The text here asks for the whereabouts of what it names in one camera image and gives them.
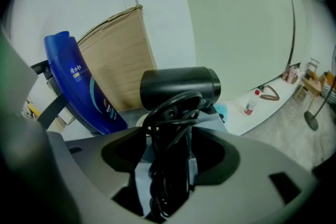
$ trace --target cardboard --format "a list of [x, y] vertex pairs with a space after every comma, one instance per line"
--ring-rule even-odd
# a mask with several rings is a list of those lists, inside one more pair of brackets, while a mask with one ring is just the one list
[[78, 41], [92, 76], [117, 110], [142, 107], [142, 75], [156, 69], [141, 8], [112, 16]]

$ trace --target blue plastic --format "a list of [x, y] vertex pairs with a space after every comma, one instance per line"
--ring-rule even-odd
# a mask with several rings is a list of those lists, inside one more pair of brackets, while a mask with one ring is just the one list
[[223, 115], [223, 121], [227, 122], [228, 121], [228, 107], [224, 104], [216, 103], [214, 104], [214, 108], [217, 111], [218, 114]]
[[75, 38], [63, 31], [45, 37], [44, 46], [52, 75], [77, 113], [101, 134], [127, 129], [94, 81]]

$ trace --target black cable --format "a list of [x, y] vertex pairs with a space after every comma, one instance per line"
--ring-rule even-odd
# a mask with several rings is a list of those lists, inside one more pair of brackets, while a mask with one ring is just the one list
[[155, 108], [143, 122], [152, 137], [155, 154], [149, 175], [151, 214], [156, 222], [171, 216], [189, 197], [190, 153], [186, 135], [198, 122], [201, 99], [197, 91], [180, 93]]

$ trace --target black hair dryer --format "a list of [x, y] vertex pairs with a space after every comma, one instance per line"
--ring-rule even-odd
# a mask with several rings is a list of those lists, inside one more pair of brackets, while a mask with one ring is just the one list
[[140, 97], [143, 106], [151, 111], [169, 98], [186, 91], [202, 94], [199, 109], [216, 103], [220, 96], [217, 74], [206, 67], [185, 67], [148, 70], [141, 79]]

